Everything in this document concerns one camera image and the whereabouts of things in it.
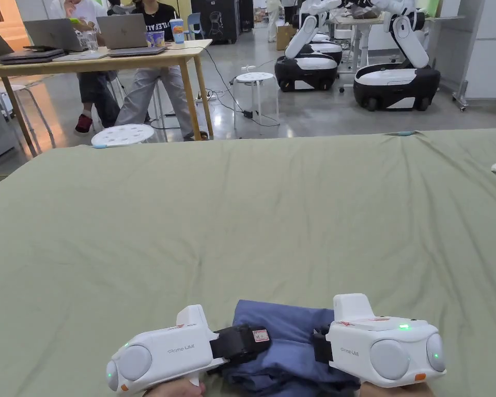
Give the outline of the person's left hand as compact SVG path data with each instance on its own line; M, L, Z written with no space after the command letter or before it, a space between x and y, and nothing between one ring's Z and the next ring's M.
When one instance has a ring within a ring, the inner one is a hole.
M181 378L157 385L148 390L143 396L149 397L178 397L178 396L204 396L205 384L200 382L199 386L194 385L186 378Z

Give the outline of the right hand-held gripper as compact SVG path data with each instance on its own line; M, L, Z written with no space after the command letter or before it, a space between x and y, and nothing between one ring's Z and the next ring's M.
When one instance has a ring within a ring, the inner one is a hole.
M312 336L315 359L382 388L446 374L442 338L424 319L377 316L362 293L333 298L334 321Z

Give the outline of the person's right hand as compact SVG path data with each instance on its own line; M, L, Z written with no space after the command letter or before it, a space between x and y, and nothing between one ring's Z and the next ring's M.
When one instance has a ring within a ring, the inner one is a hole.
M382 388L371 383L362 383L355 396L371 397L419 397L435 396L426 383L412 384L402 387Z

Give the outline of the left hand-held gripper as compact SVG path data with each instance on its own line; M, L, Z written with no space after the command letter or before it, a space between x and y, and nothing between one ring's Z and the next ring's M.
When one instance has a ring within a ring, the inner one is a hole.
M253 361L270 346L270 332L261 325L212 331L195 304L178 313L175 326L140 333L122 346L107 363L105 378L115 393L140 393L179 378L199 386L203 373Z

